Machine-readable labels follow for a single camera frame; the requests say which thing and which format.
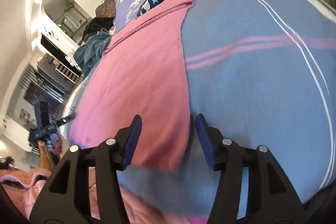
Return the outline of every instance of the dark hair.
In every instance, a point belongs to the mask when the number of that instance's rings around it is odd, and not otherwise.
[[[0,159],[0,170],[6,170],[6,169],[8,169],[8,166],[10,165],[10,164],[13,164],[14,163],[14,160],[13,160],[13,158],[12,157],[6,157],[6,158],[4,158],[4,159]]]

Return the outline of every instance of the blue blanket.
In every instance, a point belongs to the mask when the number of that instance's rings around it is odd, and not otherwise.
[[[181,30],[192,129],[203,113],[239,145],[268,146],[308,201],[336,177],[335,15],[316,0],[193,1]],[[118,178],[161,210],[208,216],[219,175],[192,133],[176,174],[129,166]],[[244,170],[239,218],[247,189]]]
[[[88,76],[110,41],[111,35],[109,31],[103,28],[96,35],[90,37],[86,44],[78,48],[73,54],[75,61],[83,71],[84,77]]]

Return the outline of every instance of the pink blanket on person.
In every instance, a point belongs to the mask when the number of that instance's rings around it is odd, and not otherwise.
[[[181,25],[191,0],[165,0],[113,36],[80,101],[69,138],[94,147],[142,117],[132,164],[178,169],[190,124]]]

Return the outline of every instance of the white stripe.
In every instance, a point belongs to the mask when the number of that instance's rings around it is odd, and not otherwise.
[[[322,73],[322,71],[321,71],[319,65],[316,63],[315,58],[313,57],[313,55],[311,54],[310,50],[308,49],[306,43],[301,39],[301,37],[300,37],[300,36],[299,36],[299,35],[298,35],[298,34],[297,34],[297,33],[296,33],[290,26],[288,26],[288,25],[282,20],[282,18],[281,18],[281,17],[280,17],[280,16],[273,10],[273,8],[272,8],[272,7],[271,7],[265,0],[261,0],[261,1],[263,1],[268,7],[270,7],[271,10],[272,10],[272,11],[275,13],[275,15],[278,17],[278,19],[280,19],[281,22],[282,22],[288,29],[290,29],[290,31],[293,32],[293,33],[298,37],[298,39],[303,43],[303,45],[304,45],[305,48],[307,49],[307,51],[308,51],[310,57],[312,58],[313,62],[315,63],[315,65],[316,65],[318,71],[320,72],[320,74],[321,74],[321,76],[322,76],[322,78],[323,78],[323,81],[324,81],[324,83],[325,83],[325,86],[326,86],[326,88],[327,88],[329,97],[330,97],[329,89],[328,89],[328,86],[327,86],[327,82],[326,82],[326,80],[325,80],[325,78],[324,78],[324,75],[323,75],[323,73]],[[329,117],[328,117],[329,110],[328,110],[328,107],[327,107],[326,104],[325,104],[325,112],[326,112],[326,114],[327,114],[327,118],[328,118],[328,122],[329,122],[330,138],[331,138],[331,143],[332,143],[332,146],[331,146],[331,147],[332,147],[332,148],[331,148],[331,153],[332,153],[332,154],[331,154],[331,158],[334,159],[334,158],[335,158],[335,149],[333,149],[333,146],[335,147],[335,142],[333,141],[332,123],[331,123],[330,115],[329,115]],[[326,180],[326,178],[327,178],[327,174],[326,174],[325,179],[323,180],[322,185],[321,185],[320,187],[322,187],[323,184],[325,183],[325,180]]]
[[[317,78],[316,78],[316,75],[315,75],[315,73],[313,72],[313,70],[312,70],[312,68],[311,68],[311,66],[310,66],[310,64],[309,64],[309,62],[308,62],[308,60],[307,60],[307,57],[305,56],[305,53],[304,53],[304,51],[303,51],[303,49],[302,49],[302,47],[298,44],[298,42],[283,28],[283,26],[281,26],[281,24],[275,19],[275,17],[272,15],[272,13],[269,11],[269,9],[260,1],[260,0],[257,0],[261,5],[263,5],[265,8],[266,8],[266,10],[268,11],[268,13],[271,15],[271,17],[273,18],[273,20],[279,25],[279,27],[290,37],[290,39],[297,45],[297,47],[300,49],[300,51],[301,51],[301,53],[302,53],[302,56],[303,56],[303,58],[304,58],[304,60],[305,60],[305,62],[306,62],[306,64],[307,64],[307,66],[308,66],[308,68],[309,68],[309,70],[310,70],[310,73],[311,73],[311,75],[313,76],[313,78],[314,78],[314,81],[315,81],[315,84],[316,84],[316,86],[317,86],[317,88],[318,88],[318,90],[319,90],[319,92],[320,92],[320,95],[321,95],[321,97],[322,97],[322,101],[323,101],[323,105],[324,105],[324,108],[325,108],[325,112],[326,112],[326,115],[327,115],[327,119],[328,119],[328,122],[329,122],[329,129],[330,129],[330,139],[331,139],[331,141],[330,141],[330,143],[331,143],[331,155],[330,155],[330,162],[329,162],[329,166],[328,166],[328,170],[327,170],[327,172],[326,172],[326,174],[325,174],[325,177],[324,177],[324,179],[323,179],[323,182],[322,182],[322,184],[320,185],[320,187],[319,187],[319,189],[321,189],[323,186],[324,186],[324,184],[325,184],[325,182],[326,182],[326,180],[327,180],[327,177],[328,177],[328,174],[329,174],[329,172],[330,172],[330,168],[331,168],[331,165],[332,165],[332,161],[333,161],[333,154],[334,154],[334,137],[333,137],[333,131],[332,131],[332,124],[331,124],[331,119],[330,119],[330,114],[329,114],[329,110],[328,110],[328,106],[327,106],[327,103],[326,103],[326,99],[325,99],[325,97],[324,97],[324,94],[323,94],[323,92],[322,92],[322,89],[321,89],[321,86],[320,86],[320,84],[319,84],[319,82],[318,82],[318,80],[317,80]]]
[[[334,158],[333,158],[333,163],[331,165],[331,172],[330,172],[330,177],[329,177],[329,180],[331,180],[332,176],[333,176],[333,173],[334,173],[334,163],[335,163],[335,148],[336,148],[336,145],[334,145]]]
[[[316,68],[318,69],[318,71],[320,72],[320,74],[321,74],[321,76],[322,76],[322,78],[323,78],[323,81],[324,81],[324,84],[325,84],[325,86],[326,86],[326,88],[327,88],[327,91],[328,91],[328,94],[329,94],[329,97],[330,97],[330,93],[329,93],[329,89],[328,89],[328,85],[327,85],[327,82],[326,82],[326,80],[325,80],[325,78],[324,78],[324,75],[323,75],[323,73],[322,73],[322,70],[320,69],[320,66],[317,64],[317,62],[316,62],[316,60],[315,60],[315,58],[313,57],[313,55],[311,54],[311,52],[310,52],[310,50],[309,50],[309,48],[307,47],[307,45],[306,45],[306,43],[301,39],[301,37],[290,27],[290,26],[288,26],[287,24],[286,24],[286,22],[284,22],[283,20],[282,20],[282,18],[281,17],[279,17],[279,15],[273,10],[273,8],[265,1],[265,0],[261,0],[261,1],[263,1],[268,7],[270,7],[271,8],[271,10],[273,11],[273,13],[278,17],[278,19],[280,19],[280,21],[293,33],[293,34],[295,34],[296,36],[297,36],[297,38],[302,42],[302,44],[305,46],[305,48],[307,49],[307,51],[308,51],[308,53],[309,53],[309,55],[310,55],[310,57],[311,57],[311,59],[313,60],[313,62],[315,63],[315,66],[316,66]]]

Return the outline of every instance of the metal bolt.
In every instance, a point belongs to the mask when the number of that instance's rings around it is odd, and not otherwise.
[[[225,138],[222,140],[222,144],[224,145],[231,145],[232,144],[232,140],[229,138]]]
[[[74,152],[77,152],[78,149],[79,149],[78,145],[73,145],[73,146],[70,147],[69,150],[70,150],[70,152],[73,152],[73,153],[74,153]]]
[[[263,152],[263,153],[266,153],[266,152],[268,151],[268,148],[267,148],[267,146],[260,145],[260,146],[259,146],[259,151],[260,151],[260,152]]]
[[[114,145],[116,143],[116,139],[114,138],[109,138],[105,142],[107,145]]]

